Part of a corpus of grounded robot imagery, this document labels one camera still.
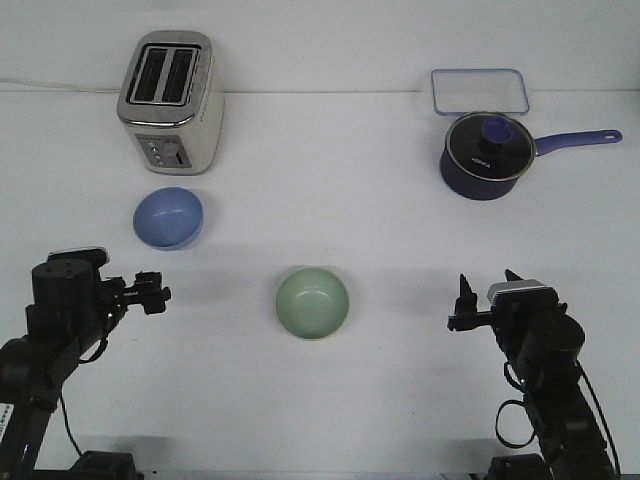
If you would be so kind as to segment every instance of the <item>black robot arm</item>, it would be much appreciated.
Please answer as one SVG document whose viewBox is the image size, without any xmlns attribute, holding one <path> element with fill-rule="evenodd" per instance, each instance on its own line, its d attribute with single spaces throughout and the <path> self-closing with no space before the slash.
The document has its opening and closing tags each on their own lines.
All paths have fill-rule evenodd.
<svg viewBox="0 0 640 480">
<path fill-rule="evenodd" d="M 489 289 L 491 310 L 478 312 L 477 295 L 461 275 L 460 297 L 448 328 L 493 329 L 516 375 L 516 380 L 508 379 L 523 393 L 522 404 L 544 460 L 538 455 L 496 457 L 488 478 L 616 479 L 607 443 L 578 386 L 584 374 L 578 362 L 584 331 L 566 314 L 567 305 L 559 303 L 553 288 L 509 270 L 506 276 L 506 282 Z"/>
<path fill-rule="evenodd" d="M 162 288 L 160 273 L 138 273 L 126 287 L 120 277 L 101 280 L 99 268 L 107 261 L 101 248 L 58 252 L 31 272 L 27 335 L 0 349 L 2 480 L 32 478 L 63 383 L 98 341 L 89 361 L 102 354 L 128 306 L 142 304 L 147 314 L 165 310 L 171 293 Z"/>
</svg>

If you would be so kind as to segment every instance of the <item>blue knob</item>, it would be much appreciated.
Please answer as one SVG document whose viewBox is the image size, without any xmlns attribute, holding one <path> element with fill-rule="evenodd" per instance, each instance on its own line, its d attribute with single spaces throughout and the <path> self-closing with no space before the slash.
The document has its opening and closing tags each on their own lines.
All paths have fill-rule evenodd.
<svg viewBox="0 0 640 480">
<path fill-rule="evenodd" d="M 482 122 L 482 136 L 491 143 L 504 145 L 513 140 L 514 135 L 511 122 L 504 117 L 493 116 Z"/>
</svg>

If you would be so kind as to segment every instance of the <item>saucepan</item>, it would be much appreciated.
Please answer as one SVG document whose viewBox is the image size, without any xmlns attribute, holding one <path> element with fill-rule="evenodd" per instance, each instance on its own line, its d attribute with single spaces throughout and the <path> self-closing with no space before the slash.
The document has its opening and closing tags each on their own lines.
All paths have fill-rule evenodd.
<svg viewBox="0 0 640 480">
<path fill-rule="evenodd" d="M 456 193 L 493 200 L 508 193 L 536 157 L 564 147 L 617 143 L 618 130 L 562 133 L 534 139 L 518 121 L 496 112 L 472 112 L 447 132 L 440 172 Z"/>
</svg>

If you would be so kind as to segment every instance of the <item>toaster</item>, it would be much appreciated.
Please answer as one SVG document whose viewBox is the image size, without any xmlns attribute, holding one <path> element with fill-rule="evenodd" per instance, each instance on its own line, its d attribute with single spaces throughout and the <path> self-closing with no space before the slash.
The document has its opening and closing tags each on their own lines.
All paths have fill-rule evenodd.
<svg viewBox="0 0 640 480">
<path fill-rule="evenodd" d="M 149 170 L 204 171 L 213 162 L 223 111 L 224 93 L 205 35 L 159 30 L 142 37 L 117 113 Z"/>
</svg>

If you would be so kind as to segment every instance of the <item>saucepan handle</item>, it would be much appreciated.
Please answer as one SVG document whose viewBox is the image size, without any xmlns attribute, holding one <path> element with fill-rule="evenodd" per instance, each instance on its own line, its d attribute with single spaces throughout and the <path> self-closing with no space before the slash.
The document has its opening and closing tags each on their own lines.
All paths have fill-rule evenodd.
<svg viewBox="0 0 640 480">
<path fill-rule="evenodd" d="M 599 145 L 617 143 L 622 140 L 618 130 L 596 130 L 593 132 L 561 133 L 536 139 L 536 155 L 539 157 L 559 148 L 579 145 Z"/>
</svg>

